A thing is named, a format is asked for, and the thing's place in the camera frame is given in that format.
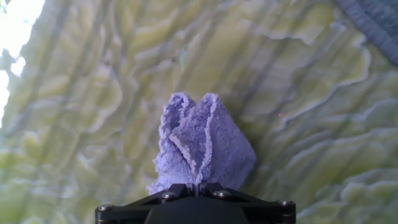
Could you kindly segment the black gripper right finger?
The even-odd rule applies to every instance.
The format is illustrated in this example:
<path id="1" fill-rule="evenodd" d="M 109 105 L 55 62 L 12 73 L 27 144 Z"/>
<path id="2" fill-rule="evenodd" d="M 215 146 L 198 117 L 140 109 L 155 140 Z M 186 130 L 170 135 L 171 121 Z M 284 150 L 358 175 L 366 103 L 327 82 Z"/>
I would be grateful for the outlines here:
<path id="1" fill-rule="evenodd" d="M 295 202 L 265 201 L 248 194 L 222 187 L 219 183 L 204 183 L 198 186 L 198 195 L 236 205 L 249 223 L 295 224 Z"/>

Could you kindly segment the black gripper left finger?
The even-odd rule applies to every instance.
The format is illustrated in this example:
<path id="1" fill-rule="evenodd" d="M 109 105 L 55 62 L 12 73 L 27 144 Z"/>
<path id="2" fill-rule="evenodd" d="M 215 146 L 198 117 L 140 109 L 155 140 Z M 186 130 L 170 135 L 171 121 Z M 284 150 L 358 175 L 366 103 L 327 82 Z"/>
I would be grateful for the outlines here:
<path id="1" fill-rule="evenodd" d="M 124 206 L 100 205 L 95 208 L 95 224 L 144 223 L 153 208 L 195 196 L 195 188 L 194 184 L 173 184 L 166 190 Z"/>

